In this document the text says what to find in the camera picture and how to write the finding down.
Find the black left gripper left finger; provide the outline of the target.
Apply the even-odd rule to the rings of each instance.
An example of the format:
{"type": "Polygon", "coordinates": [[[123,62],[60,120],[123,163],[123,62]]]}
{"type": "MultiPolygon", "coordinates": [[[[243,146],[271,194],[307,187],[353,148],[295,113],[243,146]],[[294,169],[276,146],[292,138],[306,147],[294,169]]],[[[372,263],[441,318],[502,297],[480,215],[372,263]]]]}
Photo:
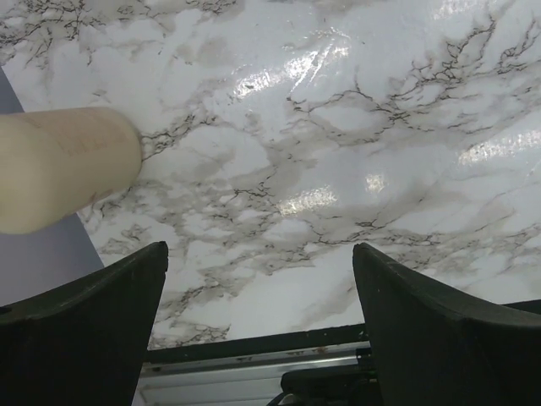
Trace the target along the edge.
{"type": "Polygon", "coordinates": [[[3,405],[130,405],[168,268],[155,242],[1,309],[3,405]]]}

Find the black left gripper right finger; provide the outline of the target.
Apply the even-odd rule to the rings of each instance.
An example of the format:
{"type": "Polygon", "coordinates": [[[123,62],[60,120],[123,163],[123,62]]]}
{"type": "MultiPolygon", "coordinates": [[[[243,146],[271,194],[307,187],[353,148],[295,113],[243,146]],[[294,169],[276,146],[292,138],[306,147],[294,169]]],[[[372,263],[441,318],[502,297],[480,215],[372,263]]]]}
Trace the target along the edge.
{"type": "Polygon", "coordinates": [[[398,263],[352,251],[386,405],[538,405],[540,302],[495,304],[398,263]]]}

